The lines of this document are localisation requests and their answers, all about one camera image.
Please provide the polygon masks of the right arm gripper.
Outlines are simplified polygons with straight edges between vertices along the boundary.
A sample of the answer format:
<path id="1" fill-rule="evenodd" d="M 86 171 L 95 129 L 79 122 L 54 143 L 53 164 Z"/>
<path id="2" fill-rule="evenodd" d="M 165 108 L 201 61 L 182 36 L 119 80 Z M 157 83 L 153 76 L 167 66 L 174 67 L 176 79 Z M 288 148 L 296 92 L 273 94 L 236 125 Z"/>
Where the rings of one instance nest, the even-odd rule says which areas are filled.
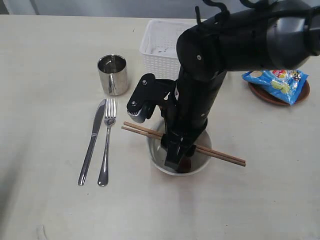
<path id="1" fill-rule="evenodd" d="M 196 139 L 208 124 L 208 114 L 222 86 L 226 71 L 218 71 L 213 77 L 197 80 L 180 68 L 178 79 L 161 108 L 165 121 L 165 136 L 161 144 L 166 148 L 164 165 L 178 168 L 183 155 L 192 157 Z"/>

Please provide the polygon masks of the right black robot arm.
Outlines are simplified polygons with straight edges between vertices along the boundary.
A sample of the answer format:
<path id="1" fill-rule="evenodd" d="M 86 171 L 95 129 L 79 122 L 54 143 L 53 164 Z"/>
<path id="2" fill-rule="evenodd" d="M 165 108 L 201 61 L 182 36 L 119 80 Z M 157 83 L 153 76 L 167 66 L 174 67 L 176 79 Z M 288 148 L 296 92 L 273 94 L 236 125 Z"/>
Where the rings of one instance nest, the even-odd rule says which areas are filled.
<path id="1" fill-rule="evenodd" d="M 177 169 L 208 124 L 227 72 L 294 70 L 320 54 L 320 8 L 301 0 L 242 1 L 246 10 L 220 12 L 184 31 L 176 44 L 178 78 L 162 108 L 164 164 Z"/>

